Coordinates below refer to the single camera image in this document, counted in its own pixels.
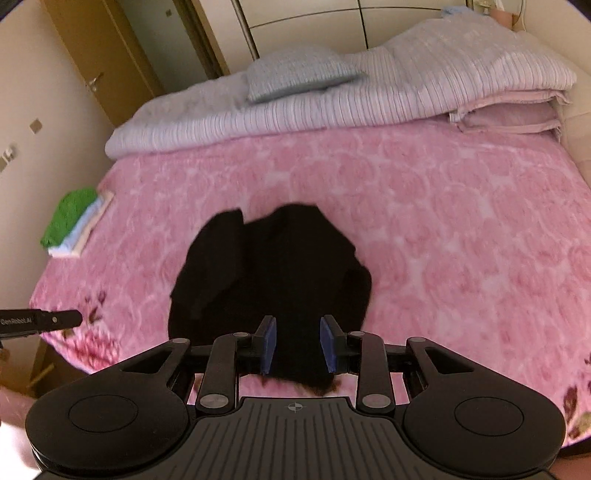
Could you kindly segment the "pink floral bed blanket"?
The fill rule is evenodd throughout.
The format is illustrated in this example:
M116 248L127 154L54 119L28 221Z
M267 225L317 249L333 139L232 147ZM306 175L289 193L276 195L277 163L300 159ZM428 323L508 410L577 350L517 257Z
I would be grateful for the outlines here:
M188 247L214 214L315 204L373 278L366 328L424 336L555 402L590 435L590 190L551 134L439 120L245 137L118 160L77 259L51 260L30 305L77 309L46 335L92 373L162 343Z

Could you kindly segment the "black knit skirt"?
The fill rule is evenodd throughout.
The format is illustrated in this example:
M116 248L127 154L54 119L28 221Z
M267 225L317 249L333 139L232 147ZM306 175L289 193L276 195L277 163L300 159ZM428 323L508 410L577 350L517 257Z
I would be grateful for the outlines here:
M241 210L216 214L188 248L170 294L168 336L211 345L252 333L276 318L270 377L324 395L335 390L325 363L321 320L358 331L372 276L356 248L315 205L287 204L245 222Z

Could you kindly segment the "white wardrobe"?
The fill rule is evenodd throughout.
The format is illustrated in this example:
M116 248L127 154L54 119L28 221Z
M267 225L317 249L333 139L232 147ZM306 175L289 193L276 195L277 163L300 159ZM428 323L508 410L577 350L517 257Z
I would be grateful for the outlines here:
M414 25L471 1L209 0L193 3L221 64L229 73L301 44L339 54L377 47Z

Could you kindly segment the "pink folded sheets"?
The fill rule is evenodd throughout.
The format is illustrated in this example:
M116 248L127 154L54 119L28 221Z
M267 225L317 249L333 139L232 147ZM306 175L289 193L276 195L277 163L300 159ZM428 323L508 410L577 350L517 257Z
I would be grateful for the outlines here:
M462 132L560 131L562 122L557 108L569 104L569 97L558 90L506 91L462 105L449 113L449 120Z

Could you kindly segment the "green folded towel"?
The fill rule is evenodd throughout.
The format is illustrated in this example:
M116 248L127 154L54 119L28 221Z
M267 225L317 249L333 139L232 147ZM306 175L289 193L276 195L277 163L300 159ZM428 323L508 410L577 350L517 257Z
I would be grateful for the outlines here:
M68 192L58 203L47 225L40 244L43 248L59 246L73 230L87 208L98 198L93 188L83 188Z

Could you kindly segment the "wooden door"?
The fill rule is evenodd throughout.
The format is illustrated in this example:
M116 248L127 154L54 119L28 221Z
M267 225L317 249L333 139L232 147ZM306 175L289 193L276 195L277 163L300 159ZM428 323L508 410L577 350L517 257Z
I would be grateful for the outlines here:
M86 88L113 126L122 125L164 93L119 2L50 0L42 5Z

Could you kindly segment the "lilac striped folded quilt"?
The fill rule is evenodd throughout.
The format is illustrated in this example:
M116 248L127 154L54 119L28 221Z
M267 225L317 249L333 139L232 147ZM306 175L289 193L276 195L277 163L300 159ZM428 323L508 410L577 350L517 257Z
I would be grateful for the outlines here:
M532 36L471 11L423 21L378 47L341 56L363 78L250 103L245 70L157 97L114 130L105 152L118 160L245 136L400 124L506 91L567 95L577 80L570 62Z

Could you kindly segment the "grey checked small pillow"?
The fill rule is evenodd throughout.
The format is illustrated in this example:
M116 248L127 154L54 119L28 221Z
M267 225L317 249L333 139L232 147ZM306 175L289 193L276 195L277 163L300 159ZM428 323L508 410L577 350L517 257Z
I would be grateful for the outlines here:
M363 78L362 70L327 47L301 45L260 57L246 69L250 103L325 90Z

